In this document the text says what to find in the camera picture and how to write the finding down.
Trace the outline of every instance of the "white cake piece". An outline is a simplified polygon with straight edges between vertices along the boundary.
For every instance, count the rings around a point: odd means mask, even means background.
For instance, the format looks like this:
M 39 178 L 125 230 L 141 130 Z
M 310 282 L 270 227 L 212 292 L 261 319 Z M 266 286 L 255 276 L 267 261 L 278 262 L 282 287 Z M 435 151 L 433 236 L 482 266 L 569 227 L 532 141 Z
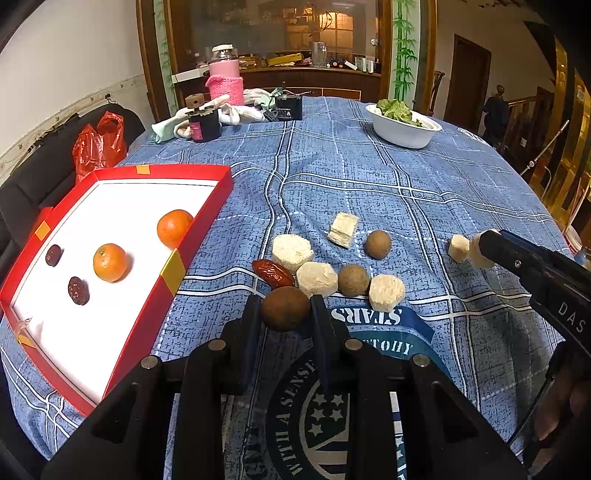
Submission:
M 337 245 L 349 248 L 358 223 L 359 217 L 351 213 L 337 213 L 333 224 L 330 226 L 328 239 Z
M 306 262 L 295 276 L 299 289 L 308 298 L 312 295 L 328 297 L 339 287 L 339 277 L 328 263 Z
M 494 228 L 491 230 L 499 233 L 499 231 Z M 472 263 L 476 268 L 492 268 L 495 266 L 495 263 L 492 260 L 489 260 L 480 253 L 480 236 L 486 231 L 487 230 L 477 233 L 470 240 L 470 260 L 472 260 Z
M 314 251 L 309 240 L 288 233 L 273 239 L 272 256 L 275 263 L 296 273 L 298 268 L 314 258 Z
M 376 275 L 369 285 L 369 302 L 376 312 L 391 312 L 405 295 L 404 283 L 394 275 Z
M 464 263 L 470 255 L 470 241 L 463 235 L 455 234 L 449 241 L 447 253 L 458 263 Z

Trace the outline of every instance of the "bamboo painting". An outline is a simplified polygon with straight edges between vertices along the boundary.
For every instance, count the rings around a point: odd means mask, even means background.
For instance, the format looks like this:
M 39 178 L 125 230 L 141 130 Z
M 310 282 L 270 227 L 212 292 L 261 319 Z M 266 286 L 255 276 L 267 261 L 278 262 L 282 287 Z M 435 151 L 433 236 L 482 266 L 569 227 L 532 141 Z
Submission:
M 392 70 L 394 98 L 404 101 L 409 88 L 414 83 L 411 64 L 417 61 L 414 49 L 416 40 L 410 38 L 414 32 L 414 26 L 409 22 L 411 8 L 416 7 L 416 0 L 394 0 L 397 5 L 396 17 L 392 21 L 393 30 L 396 33 L 396 65 Z

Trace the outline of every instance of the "wall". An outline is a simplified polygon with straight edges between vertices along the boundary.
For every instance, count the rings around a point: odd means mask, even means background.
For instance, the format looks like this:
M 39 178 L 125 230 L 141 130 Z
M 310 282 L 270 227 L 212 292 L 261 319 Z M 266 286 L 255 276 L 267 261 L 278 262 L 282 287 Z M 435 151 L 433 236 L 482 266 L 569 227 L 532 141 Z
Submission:
M 0 53 L 0 156 L 64 107 L 143 74 L 134 0 L 46 0 Z M 137 85 L 117 101 L 148 127 Z
M 524 20 L 542 23 L 526 8 L 479 8 L 461 0 L 438 0 L 437 55 L 435 70 L 445 72 L 441 81 L 435 114 L 443 118 L 452 75 L 454 34 L 491 51 L 491 73 L 487 96 L 505 87 L 505 99 L 514 100 L 536 94 L 537 87 L 554 91 L 554 72 L 524 25 Z

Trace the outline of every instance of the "person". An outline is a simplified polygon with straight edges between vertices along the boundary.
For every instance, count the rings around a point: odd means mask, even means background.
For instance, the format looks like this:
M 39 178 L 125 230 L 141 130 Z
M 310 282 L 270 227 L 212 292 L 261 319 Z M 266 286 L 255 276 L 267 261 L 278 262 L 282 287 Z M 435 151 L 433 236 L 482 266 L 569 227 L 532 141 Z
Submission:
M 504 93 L 505 88 L 502 85 L 497 85 L 496 94 L 486 101 L 482 109 L 486 113 L 484 117 L 486 129 L 482 138 L 493 148 L 503 140 L 509 123 L 509 104 L 503 98 Z

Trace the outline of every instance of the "lettuce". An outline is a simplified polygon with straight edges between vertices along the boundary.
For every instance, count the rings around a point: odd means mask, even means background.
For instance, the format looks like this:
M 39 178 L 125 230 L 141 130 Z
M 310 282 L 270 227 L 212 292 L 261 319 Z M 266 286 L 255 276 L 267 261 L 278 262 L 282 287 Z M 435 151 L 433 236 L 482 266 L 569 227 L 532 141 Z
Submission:
M 415 125 L 417 127 L 423 126 L 418 120 L 413 120 L 413 113 L 410 108 L 407 107 L 406 103 L 401 102 L 400 100 L 382 99 L 376 104 L 376 107 L 379 108 L 383 116 L 398 120 L 399 122 L 404 122 L 405 124 Z

